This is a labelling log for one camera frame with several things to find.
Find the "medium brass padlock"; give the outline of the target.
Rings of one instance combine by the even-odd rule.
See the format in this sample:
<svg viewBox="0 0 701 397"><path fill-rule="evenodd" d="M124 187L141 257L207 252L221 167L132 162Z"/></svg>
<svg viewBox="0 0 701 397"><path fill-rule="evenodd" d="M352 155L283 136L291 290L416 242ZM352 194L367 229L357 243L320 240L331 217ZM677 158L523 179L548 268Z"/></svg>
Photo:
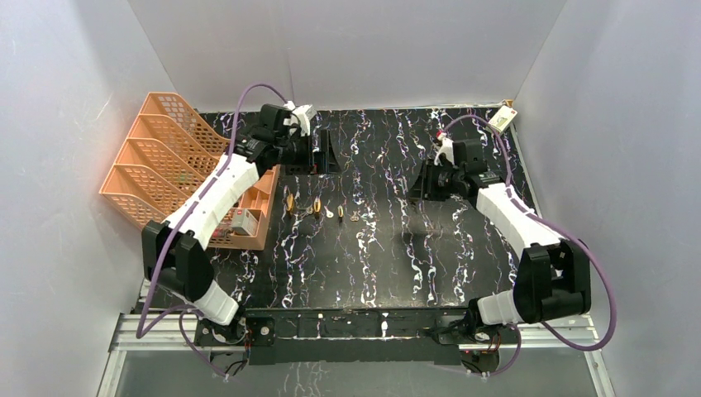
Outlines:
<svg viewBox="0 0 701 397"><path fill-rule="evenodd" d="M316 197L312 203L312 214L315 218L322 216L322 201L320 197Z"/></svg>

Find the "large brass padlock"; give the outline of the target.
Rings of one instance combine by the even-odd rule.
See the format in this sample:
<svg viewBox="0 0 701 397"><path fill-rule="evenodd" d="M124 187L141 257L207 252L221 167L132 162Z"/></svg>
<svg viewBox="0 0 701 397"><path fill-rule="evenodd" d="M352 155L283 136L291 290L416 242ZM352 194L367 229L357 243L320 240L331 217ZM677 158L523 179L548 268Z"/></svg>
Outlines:
<svg viewBox="0 0 701 397"><path fill-rule="evenodd" d="M284 195L284 211L288 218L291 218L296 212L295 193L288 188L285 188Z"/></svg>

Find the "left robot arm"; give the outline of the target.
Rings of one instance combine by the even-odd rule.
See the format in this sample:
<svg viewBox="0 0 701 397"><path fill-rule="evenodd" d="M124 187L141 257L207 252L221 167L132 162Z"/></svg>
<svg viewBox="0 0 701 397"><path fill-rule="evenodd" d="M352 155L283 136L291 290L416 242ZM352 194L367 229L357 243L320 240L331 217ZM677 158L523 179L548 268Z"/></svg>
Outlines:
<svg viewBox="0 0 701 397"><path fill-rule="evenodd" d="M282 165L291 175L338 173L341 166L328 130L312 134L313 105L265 104L257 118L233 132L230 146L195 192L164 221L150 220L141 231L147 301L160 286L215 323L227 344L246 336L239 304L215 281L207 246L225 216L268 171Z"/></svg>

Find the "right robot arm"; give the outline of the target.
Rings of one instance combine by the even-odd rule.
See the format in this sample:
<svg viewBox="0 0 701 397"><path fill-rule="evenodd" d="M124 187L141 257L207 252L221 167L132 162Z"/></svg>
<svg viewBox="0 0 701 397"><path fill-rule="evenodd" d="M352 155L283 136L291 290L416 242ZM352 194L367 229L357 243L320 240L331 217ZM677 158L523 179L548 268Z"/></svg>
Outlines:
<svg viewBox="0 0 701 397"><path fill-rule="evenodd" d="M422 163L408 197L468 200L505 237L518 258L513 287L472 299L465 316L446 326L487 342L499 326L542 323L587 313L591 308L589 258L583 249L534 219L534 210L505 180L489 170L477 139L453 141L444 133L436 155Z"/></svg>

